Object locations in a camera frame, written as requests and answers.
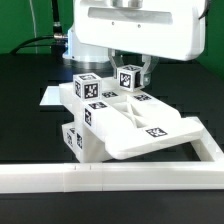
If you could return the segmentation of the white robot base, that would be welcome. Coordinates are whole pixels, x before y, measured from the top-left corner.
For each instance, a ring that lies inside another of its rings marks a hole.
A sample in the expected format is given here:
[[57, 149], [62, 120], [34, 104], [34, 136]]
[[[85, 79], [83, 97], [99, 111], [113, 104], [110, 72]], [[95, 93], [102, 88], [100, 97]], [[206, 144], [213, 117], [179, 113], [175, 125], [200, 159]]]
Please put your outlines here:
[[63, 54], [66, 63], [81, 69], [105, 69], [110, 68], [108, 49], [81, 43], [72, 26], [67, 33], [67, 50]]

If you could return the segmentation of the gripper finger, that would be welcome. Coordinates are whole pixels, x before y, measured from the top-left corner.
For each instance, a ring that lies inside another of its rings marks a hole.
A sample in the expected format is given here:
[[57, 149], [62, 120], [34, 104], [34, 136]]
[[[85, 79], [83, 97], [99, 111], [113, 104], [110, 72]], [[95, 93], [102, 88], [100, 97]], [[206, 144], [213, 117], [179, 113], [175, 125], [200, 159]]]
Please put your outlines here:
[[149, 85], [151, 81], [151, 74], [156, 65], [159, 62], [159, 58], [156, 56], [143, 55], [142, 62], [144, 63], [143, 67], [140, 70], [141, 75], [141, 84]]
[[113, 67], [113, 77], [117, 78], [117, 68], [124, 65], [123, 53], [119, 50], [109, 49], [108, 58]]

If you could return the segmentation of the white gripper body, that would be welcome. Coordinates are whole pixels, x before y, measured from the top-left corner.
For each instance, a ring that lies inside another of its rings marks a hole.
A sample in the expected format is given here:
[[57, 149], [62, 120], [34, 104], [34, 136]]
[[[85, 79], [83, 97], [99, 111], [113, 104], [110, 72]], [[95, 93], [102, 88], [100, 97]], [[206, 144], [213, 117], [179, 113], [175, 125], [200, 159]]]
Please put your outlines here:
[[139, 0], [117, 7], [113, 0], [75, 0], [80, 42], [110, 49], [188, 61], [205, 46], [209, 0]]

